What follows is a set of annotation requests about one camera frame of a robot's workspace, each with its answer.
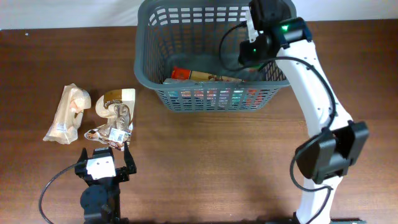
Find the tissue pack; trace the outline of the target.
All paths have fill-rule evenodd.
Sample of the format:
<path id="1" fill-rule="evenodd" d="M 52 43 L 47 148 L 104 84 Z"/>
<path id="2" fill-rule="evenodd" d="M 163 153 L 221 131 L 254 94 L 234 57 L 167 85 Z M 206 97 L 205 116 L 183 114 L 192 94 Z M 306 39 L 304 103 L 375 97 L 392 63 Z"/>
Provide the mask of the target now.
<path id="1" fill-rule="evenodd" d="M 215 83 L 195 83 L 166 79 L 166 84 L 192 84 L 193 88 L 158 90 L 163 104 L 174 112 L 251 111 L 263 108 L 276 92 L 272 88 L 217 87 Z"/>

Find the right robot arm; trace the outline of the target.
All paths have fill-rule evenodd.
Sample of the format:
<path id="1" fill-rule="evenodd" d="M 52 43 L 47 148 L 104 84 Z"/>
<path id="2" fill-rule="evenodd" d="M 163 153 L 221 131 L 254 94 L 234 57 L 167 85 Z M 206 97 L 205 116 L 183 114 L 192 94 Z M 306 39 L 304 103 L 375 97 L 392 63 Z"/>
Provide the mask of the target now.
<path id="1" fill-rule="evenodd" d="M 295 150 L 290 178 L 302 190 L 292 223 L 332 223 L 337 186 L 356 164 L 369 137 L 336 97 L 318 59 L 307 23 L 292 1 L 249 2 L 249 39 L 239 47 L 243 68 L 274 62 L 301 107 L 309 139 Z"/>

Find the orange biscuit packet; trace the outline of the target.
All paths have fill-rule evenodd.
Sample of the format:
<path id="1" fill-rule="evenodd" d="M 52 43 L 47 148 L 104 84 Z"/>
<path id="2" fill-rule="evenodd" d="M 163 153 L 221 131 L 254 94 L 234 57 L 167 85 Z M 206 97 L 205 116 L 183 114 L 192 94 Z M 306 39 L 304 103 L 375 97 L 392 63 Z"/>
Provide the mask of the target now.
<path id="1" fill-rule="evenodd" d="M 173 80 L 193 80 L 196 82 L 243 82 L 244 80 L 239 78 L 232 78 L 220 75 L 214 75 L 205 72 L 198 72 L 194 70 L 188 70 L 185 68 L 174 67 L 171 79 Z"/>

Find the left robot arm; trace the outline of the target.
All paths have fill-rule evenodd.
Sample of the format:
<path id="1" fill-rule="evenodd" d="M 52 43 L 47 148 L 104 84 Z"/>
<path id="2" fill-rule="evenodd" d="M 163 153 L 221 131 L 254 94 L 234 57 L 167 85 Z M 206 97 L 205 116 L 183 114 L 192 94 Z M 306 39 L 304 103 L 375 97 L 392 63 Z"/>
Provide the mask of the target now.
<path id="1" fill-rule="evenodd" d="M 88 187 L 80 197 L 85 223 L 127 224 L 128 218 L 121 216 L 120 183 L 128 182 L 129 176 L 137 172 L 128 143 L 123 143 L 125 166 L 116 168 L 111 147 L 97 148 L 88 157 L 86 149 L 75 167 L 75 174 L 83 179 Z"/>

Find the beige bread bag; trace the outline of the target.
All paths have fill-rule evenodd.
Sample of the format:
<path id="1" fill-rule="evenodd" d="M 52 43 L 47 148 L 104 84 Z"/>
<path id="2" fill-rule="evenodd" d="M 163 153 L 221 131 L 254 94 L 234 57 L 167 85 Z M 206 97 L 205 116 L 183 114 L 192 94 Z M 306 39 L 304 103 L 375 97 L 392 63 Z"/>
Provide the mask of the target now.
<path id="1" fill-rule="evenodd" d="M 74 83 L 64 86 L 53 122 L 43 141 L 70 144 L 78 139 L 84 110 L 91 108 L 89 93 Z"/>

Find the brown white snack bag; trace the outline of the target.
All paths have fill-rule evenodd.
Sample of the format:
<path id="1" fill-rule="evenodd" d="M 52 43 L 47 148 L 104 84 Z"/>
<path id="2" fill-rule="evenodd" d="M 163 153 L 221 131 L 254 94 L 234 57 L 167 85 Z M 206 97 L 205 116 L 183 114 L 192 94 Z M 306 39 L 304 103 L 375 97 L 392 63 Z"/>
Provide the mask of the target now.
<path id="1" fill-rule="evenodd" d="M 107 119 L 107 123 L 87 131 L 84 137 L 123 151 L 131 139 L 135 102 L 134 88 L 106 92 L 96 102 L 95 110 L 99 117 Z"/>

